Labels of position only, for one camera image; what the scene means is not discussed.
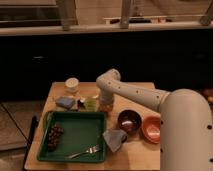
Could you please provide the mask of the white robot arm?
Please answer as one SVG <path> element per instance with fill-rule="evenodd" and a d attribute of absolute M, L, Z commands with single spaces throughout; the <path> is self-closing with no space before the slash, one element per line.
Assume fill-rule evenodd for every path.
<path fill-rule="evenodd" d="M 112 104 L 117 94 L 161 115 L 160 171 L 213 171 L 213 113 L 201 94 L 147 89 L 120 79 L 116 69 L 96 79 L 99 101 Z"/>

